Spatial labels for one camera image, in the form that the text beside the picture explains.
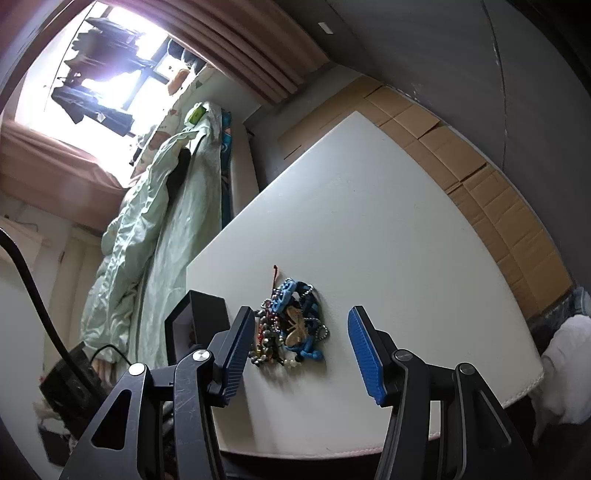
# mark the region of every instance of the red string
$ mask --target red string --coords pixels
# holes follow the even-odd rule
[[[275,270],[275,274],[273,275],[273,286],[271,287],[271,290],[275,288],[275,282],[277,280],[277,275],[279,273],[279,268],[277,268],[277,265],[273,265],[273,270]]]

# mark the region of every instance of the bed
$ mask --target bed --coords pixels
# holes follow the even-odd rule
[[[111,343],[131,362],[166,365],[164,319],[186,294],[186,266],[258,194],[248,134],[231,112],[206,102],[197,125],[184,124],[201,79],[188,79],[152,131],[137,182],[103,236],[81,321],[88,353]],[[189,159],[171,199],[181,150]],[[125,367],[111,349],[99,358]]]

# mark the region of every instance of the window frame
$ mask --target window frame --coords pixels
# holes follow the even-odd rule
[[[112,5],[108,6],[105,9],[105,11],[103,12],[103,14],[101,15],[101,17],[108,18],[109,14],[113,11],[113,8],[114,7]],[[144,86],[144,83],[146,83],[146,81],[149,78],[153,78],[155,80],[158,80],[160,83],[162,83],[164,85],[166,85],[169,82],[168,78],[166,78],[164,75],[161,75],[160,73],[156,72],[155,70],[158,67],[158,65],[160,65],[160,62],[162,62],[163,58],[168,54],[168,42],[170,40],[171,40],[170,37],[166,37],[166,39],[164,39],[164,41],[158,47],[158,50],[156,50],[154,55],[152,55],[152,58],[150,60],[152,60],[154,62],[154,65],[152,67],[146,67],[141,70],[141,74],[140,74],[138,80],[135,82],[134,87],[131,89],[131,92],[130,92],[129,96],[127,97],[127,100],[124,101],[123,105],[121,106],[122,110],[127,111],[129,109],[129,107],[131,106],[131,104],[135,100],[135,97],[137,96],[138,92]]]

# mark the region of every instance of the curtain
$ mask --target curtain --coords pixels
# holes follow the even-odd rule
[[[126,192],[92,155],[10,120],[0,129],[0,190],[99,232]]]
[[[263,103],[278,103],[329,61],[272,0],[111,0],[157,24]]]

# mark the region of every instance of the white cloth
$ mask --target white cloth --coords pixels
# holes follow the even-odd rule
[[[530,392],[534,442],[548,424],[583,423],[591,416],[591,318],[575,315],[542,354],[544,380]]]

